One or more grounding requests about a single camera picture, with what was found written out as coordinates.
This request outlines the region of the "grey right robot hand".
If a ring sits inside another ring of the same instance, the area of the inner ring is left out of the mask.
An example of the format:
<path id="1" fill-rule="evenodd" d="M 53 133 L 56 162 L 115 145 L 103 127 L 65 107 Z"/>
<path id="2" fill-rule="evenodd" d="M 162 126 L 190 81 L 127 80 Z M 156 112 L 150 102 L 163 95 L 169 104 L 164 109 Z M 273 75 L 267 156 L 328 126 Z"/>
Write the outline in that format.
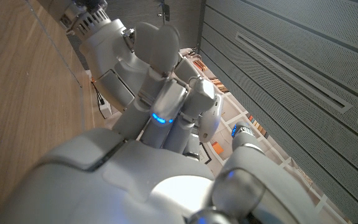
<path id="1" fill-rule="evenodd" d="M 241 133 L 203 163 L 96 128 L 56 147 L 0 208 L 0 223 L 318 223 L 303 187 Z"/>

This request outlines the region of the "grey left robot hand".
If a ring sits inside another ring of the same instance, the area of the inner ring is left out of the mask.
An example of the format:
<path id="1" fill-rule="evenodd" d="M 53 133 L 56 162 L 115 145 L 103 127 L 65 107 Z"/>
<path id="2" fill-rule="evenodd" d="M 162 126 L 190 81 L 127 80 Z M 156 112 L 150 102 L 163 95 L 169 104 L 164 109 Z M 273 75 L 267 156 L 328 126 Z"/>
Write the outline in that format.
<path id="1" fill-rule="evenodd" d="M 200 75 L 180 54 L 180 33 L 164 24 L 139 22 L 126 27 L 106 14 L 106 1 L 44 1 L 42 5 L 69 34 L 81 40 L 97 89 L 124 115 L 150 116 L 163 97 L 172 108 L 178 93 L 162 93 L 175 82 L 182 90 L 194 86 Z"/>

